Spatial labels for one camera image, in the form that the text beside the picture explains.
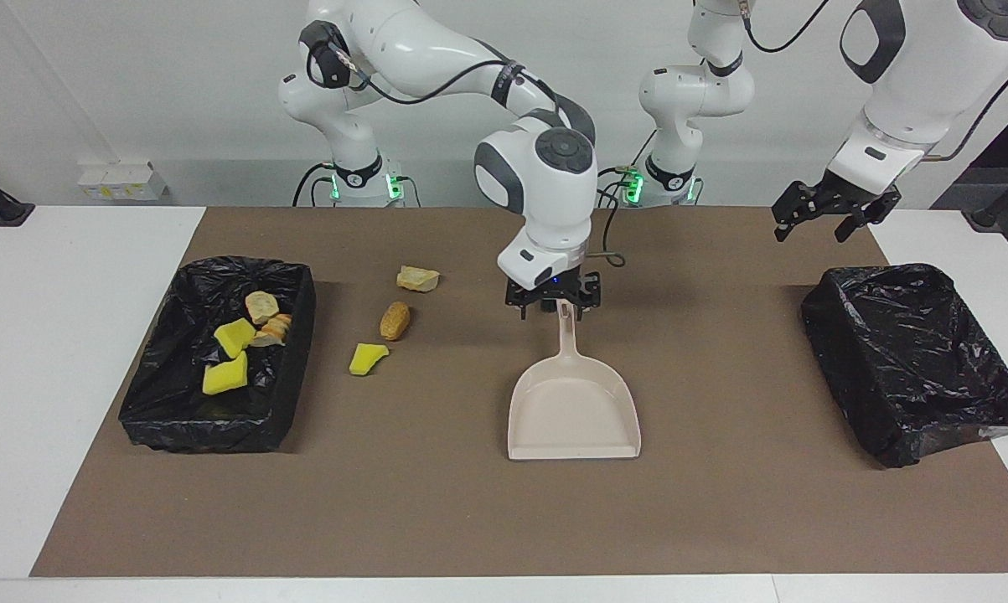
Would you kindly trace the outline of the pale greenish foam chunk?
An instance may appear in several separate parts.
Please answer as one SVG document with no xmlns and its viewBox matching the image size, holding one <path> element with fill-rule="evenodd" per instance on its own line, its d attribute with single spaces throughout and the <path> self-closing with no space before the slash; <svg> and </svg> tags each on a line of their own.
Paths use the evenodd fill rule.
<svg viewBox="0 0 1008 603">
<path fill-rule="evenodd" d="M 419 291 L 420 293 L 434 291 L 439 286 L 439 271 L 426 270 L 426 268 L 411 265 L 401 265 L 395 279 L 396 285 L 401 289 Z"/>
</svg>

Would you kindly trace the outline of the small yellow sponge wedge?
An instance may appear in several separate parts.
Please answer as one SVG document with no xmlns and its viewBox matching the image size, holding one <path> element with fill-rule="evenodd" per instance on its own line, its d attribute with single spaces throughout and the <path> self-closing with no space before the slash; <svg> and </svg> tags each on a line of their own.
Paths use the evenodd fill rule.
<svg viewBox="0 0 1008 603">
<path fill-rule="evenodd" d="M 391 351 L 384 344 L 377 343 L 358 343 L 355 346 L 353 357 L 348 363 L 348 374 L 358 375 L 369 375 L 372 373 L 374 366 L 380 362 L 382 358 L 388 358 Z"/>
</svg>

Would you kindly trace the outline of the yellow sponge piece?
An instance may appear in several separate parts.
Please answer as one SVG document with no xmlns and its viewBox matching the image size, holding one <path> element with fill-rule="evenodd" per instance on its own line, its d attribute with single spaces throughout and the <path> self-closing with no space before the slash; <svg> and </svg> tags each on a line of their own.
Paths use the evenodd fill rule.
<svg viewBox="0 0 1008 603">
<path fill-rule="evenodd" d="M 257 335 L 257 328 L 247 319 L 238 319 L 221 324 L 214 329 L 215 341 L 229 360 L 235 360 L 243 353 Z"/>
<path fill-rule="evenodd" d="M 208 365 L 204 370 L 202 393 L 212 396 L 248 385 L 248 356 L 242 350 L 228 362 Z"/>
</svg>

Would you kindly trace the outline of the beige plastic dustpan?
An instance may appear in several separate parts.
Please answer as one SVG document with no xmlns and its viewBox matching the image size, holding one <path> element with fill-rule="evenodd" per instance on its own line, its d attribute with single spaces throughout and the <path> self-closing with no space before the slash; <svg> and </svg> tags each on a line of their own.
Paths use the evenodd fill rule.
<svg viewBox="0 0 1008 603">
<path fill-rule="evenodd" d="M 577 308 L 556 303 L 558 351 L 530 365 L 509 401 L 511 461 L 634 459 L 642 451 L 637 408 L 621 374 L 577 348 Z"/>
</svg>

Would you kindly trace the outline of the bin lined black bag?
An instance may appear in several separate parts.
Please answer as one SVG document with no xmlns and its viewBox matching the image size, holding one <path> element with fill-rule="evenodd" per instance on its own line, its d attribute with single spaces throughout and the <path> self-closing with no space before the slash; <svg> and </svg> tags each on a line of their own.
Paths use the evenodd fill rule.
<svg viewBox="0 0 1008 603">
<path fill-rule="evenodd" d="M 1008 436 L 1008 365 L 939 268 L 832 268 L 801 319 L 833 400 L 880 466 Z"/>
<path fill-rule="evenodd" d="M 269 291 L 292 314 L 286 344 L 246 348 L 248 385 L 204 394 L 205 367 L 229 360 L 214 329 L 250 321 L 244 299 L 251 291 Z M 169 453 L 277 451 L 299 405 L 316 306 L 308 265 L 229 255 L 178 268 L 118 411 L 128 438 Z"/>
</svg>

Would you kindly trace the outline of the orange striped croissant toy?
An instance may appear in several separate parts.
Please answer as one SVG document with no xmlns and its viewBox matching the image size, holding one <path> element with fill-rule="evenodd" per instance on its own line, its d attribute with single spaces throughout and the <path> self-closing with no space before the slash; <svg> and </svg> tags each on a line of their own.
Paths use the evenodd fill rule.
<svg viewBox="0 0 1008 603">
<path fill-rule="evenodd" d="M 290 328 L 292 328 L 292 314 L 279 313 L 270 317 L 266 324 L 258 329 L 248 346 L 253 348 L 285 346 Z"/>
</svg>

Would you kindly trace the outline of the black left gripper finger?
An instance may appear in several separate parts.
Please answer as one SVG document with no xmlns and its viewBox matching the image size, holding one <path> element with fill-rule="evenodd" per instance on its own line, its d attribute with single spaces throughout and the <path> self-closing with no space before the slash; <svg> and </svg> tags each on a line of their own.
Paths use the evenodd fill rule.
<svg viewBox="0 0 1008 603">
<path fill-rule="evenodd" d="M 887 191 L 875 198 L 843 198 L 840 205 L 845 207 L 845 218 L 835 229 L 838 243 L 845 243 L 853 233 L 868 225 L 879 224 L 886 220 L 902 195 L 899 191 Z"/>
<path fill-rule="evenodd" d="M 774 236 L 783 243 L 795 226 L 818 218 L 814 203 L 814 188 L 803 182 L 791 182 L 772 206 L 776 221 Z"/>
</svg>

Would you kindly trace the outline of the brown paper table mat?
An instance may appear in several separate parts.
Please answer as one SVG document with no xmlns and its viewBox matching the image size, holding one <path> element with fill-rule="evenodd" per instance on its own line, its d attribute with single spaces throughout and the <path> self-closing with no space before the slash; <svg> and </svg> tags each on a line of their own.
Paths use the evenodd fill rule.
<svg viewBox="0 0 1008 603">
<path fill-rule="evenodd" d="M 799 315 L 830 267 L 881 265 L 835 222 L 776 243 L 766 209 L 623 211 L 579 348 L 629 385 L 631 461 L 513 462 L 509 399 L 555 319 L 504 305 L 499 209 L 208 209 L 187 260 L 311 267 L 316 332 L 269 454 L 128 441 L 112 408 L 37 577 L 1008 572 L 1008 469 L 989 444 L 884 470 L 830 397 Z M 401 265 L 440 272 L 420 293 Z M 411 307 L 397 341 L 392 302 Z M 348 374 L 358 343 L 391 351 Z"/>
</svg>

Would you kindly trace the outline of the black stand leg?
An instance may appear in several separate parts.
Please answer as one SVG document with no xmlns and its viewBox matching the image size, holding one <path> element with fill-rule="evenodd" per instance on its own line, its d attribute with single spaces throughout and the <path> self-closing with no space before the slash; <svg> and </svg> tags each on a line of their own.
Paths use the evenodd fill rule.
<svg viewBox="0 0 1008 603">
<path fill-rule="evenodd" d="M 972 229 L 981 233 L 1000 233 L 999 218 L 1008 211 L 1008 190 L 982 209 L 964 211 L 964 217 Z"/>
<path fill-rule="evenodd" d="M 0 228 L 24 225 L 35 209 L 35 204 L 20 202 L 0 188 Z"/>
</svg>

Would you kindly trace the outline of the brown peanut shaped bread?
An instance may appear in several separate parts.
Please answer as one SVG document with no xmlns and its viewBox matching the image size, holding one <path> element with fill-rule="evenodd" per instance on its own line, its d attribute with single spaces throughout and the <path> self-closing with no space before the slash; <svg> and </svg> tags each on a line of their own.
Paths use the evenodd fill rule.
<svg viewBox="0 0 1008 603">
<path fill-rule="evenodd" d="M 380 319 L 380 336 L 386 341 L 397 341 L 411 325 L 411 306 L 406 302 L 392 302 Z"/>
</svg>

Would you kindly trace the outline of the white wall socket box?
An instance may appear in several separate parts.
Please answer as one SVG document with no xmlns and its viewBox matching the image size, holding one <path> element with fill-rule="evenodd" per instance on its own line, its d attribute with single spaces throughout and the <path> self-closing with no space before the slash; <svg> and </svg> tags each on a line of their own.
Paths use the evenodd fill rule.
<svg viewBox="0 0 1008 603">
<path fill-rule="evenodd" d="M 83 164 L 79 190 L 93 201 L 155 202 L 169 186 L 150 161 Z"/>
</svg>

